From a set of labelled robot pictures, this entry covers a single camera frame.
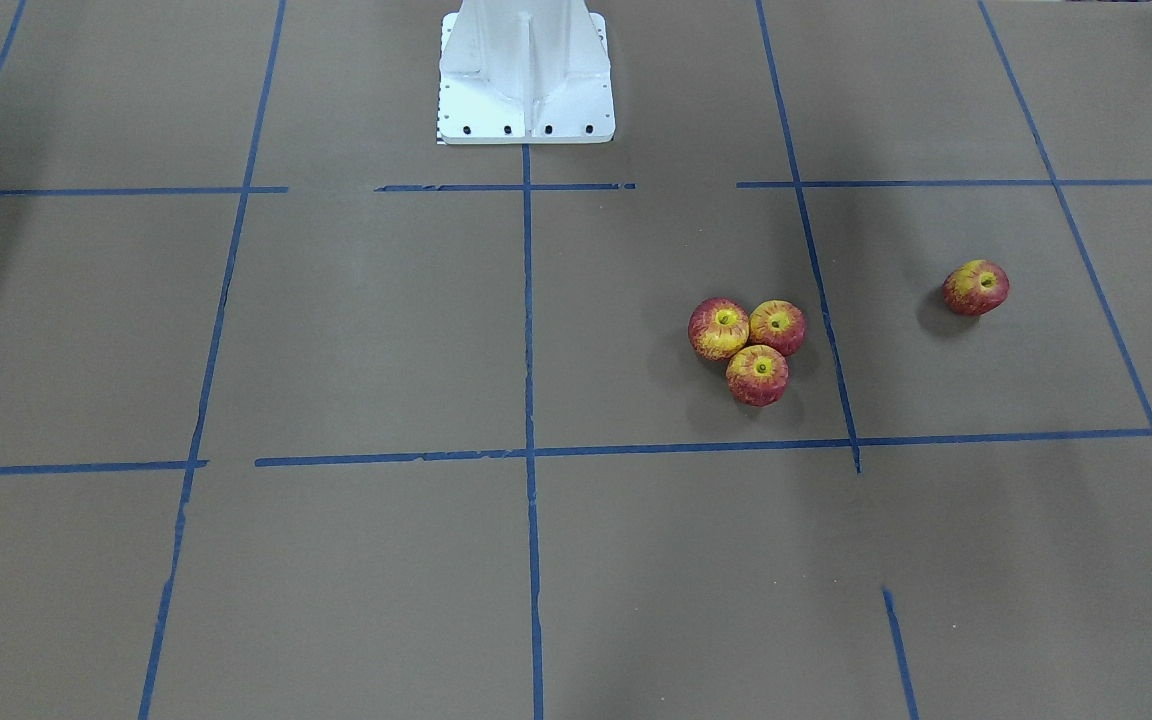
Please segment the red yellow apple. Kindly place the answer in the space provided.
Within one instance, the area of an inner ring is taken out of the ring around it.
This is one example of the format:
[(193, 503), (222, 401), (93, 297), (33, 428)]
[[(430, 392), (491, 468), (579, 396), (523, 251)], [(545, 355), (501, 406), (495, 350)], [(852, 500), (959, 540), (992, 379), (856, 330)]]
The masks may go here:
[(727, 297), (710, 297), (696, 305), (687, 323), (687, 338), (705, 361), (727, 361), (748, 343), (750, 318), (744, 306)]
[(805, 341), (806, 316), (790, 301), (764, 301), (749, 316), (748, 338), (750, 344), (768, 346), (791, 357)]
[(987, 314), (1005, 304), (1011, 283), (1000, 264), (987, 259), (970, 260), (952, 270), (941, 287), (941, 297), (952, 313)]
[(732, 396), (741, 404), (765, 407), (776, 404), (785, 396), (790, 367), (776, 348), (750, 344), (732, 356), (723, 377)]

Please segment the red yellow apple front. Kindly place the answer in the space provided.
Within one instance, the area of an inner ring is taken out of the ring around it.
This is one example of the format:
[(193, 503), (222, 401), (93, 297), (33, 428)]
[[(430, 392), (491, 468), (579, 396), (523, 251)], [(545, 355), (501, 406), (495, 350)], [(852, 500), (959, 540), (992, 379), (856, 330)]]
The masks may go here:
[(790, 367), (776, 348), (750, 344), (732, 356), (723, 377), (732, 396), (741, 404), (765, 407), (776, 404), (785, 396)]

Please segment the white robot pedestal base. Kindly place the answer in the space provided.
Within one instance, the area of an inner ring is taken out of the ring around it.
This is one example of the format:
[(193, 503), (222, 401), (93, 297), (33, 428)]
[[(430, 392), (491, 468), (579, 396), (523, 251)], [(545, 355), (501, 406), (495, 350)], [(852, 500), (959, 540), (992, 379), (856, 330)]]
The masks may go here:
[(435, 141), (607, 143), (616, 129), (607, 23), (585, 1), (463, 1), (444, 15)]

